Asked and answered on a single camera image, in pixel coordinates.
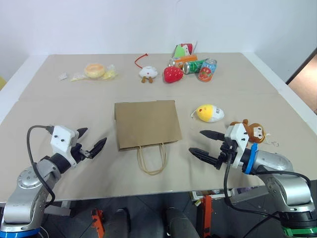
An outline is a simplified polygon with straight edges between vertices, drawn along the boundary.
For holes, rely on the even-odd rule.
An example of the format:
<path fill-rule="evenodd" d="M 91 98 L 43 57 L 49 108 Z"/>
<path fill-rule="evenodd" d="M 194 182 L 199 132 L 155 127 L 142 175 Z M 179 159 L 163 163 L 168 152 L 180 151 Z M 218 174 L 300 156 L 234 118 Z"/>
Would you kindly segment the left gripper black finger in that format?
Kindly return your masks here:
<path fill-rule="evenodd" d="M 83 127 L 83 128 L 77 129 L 77 132 L 78 132 L 77 141 L 79 141 L 79 139 L 85 134 L 85 132 L 86 132 L 87 130 L 88 130 L 87 127 Z"/>
<path fill-rule="evenodd" d="M 89 151 L 89 158 L 93 159 L 95 156 L 97 156 L 103 149 L 105 143 L 107 141 L 107 138 L 103 138 L 101 140 L 99 140 L 94 146 L 93 148 Z"/>

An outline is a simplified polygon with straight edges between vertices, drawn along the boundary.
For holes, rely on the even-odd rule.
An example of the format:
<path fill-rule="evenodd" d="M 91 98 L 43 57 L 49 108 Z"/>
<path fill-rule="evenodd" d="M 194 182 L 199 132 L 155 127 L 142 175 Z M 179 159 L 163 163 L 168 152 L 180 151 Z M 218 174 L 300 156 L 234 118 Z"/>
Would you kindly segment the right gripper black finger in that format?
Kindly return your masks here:
<path fill-rule="evenodd" d="M 201 130 L 200 134 L 212 140 L 225 141 L 225 134 L 217 132 L 217 131 Z"/>
<path fill-rule="evenodd" d="M 204 151 L 204 150 L 199 149 L 199 148 L 191 147 L 191 148 L 189 148 L 189 152 L 193 156 L 198 158 L 199 160 L 201 160 L 201 161 L 203 161 L 205 163 L 211 164 L 214 167 L 218 167 L 218 165 L 219 165 L 218 158 L 210 156 L 207 151 Z"/>

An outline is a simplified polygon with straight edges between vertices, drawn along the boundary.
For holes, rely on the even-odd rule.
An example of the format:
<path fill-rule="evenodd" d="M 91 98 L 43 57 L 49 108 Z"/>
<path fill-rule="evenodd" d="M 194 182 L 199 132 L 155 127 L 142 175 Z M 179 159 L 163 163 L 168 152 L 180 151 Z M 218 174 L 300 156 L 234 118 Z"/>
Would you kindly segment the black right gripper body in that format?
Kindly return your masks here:
<path fill-rule="evenodd" d="M 235 156 L 237 154 L 236 150 L 238 144 L 235 140 L 230 139 L 229 137 L 221 136 L 220 139 L 223 143 L 220 147 L 220 154 L 217 158 L 216 169 L 220 170 L 223 163 L 232 164 Z"/>

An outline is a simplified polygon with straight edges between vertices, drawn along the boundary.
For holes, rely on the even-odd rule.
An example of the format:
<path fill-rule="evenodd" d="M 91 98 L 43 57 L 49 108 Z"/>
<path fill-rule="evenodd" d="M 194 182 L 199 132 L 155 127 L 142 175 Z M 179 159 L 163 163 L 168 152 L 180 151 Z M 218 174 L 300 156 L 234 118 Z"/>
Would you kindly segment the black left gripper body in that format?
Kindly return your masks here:
<path fill-rule="evenodd" d="M 85 159 L 91 158 L 91 153 L 89 151 L 83 150 L 82 145 L 80 143 L 76 143 L 76 145 L 71 148 L 70 152 L 76 164 L 79 164 L 81 161 L 84 161 Z"/>

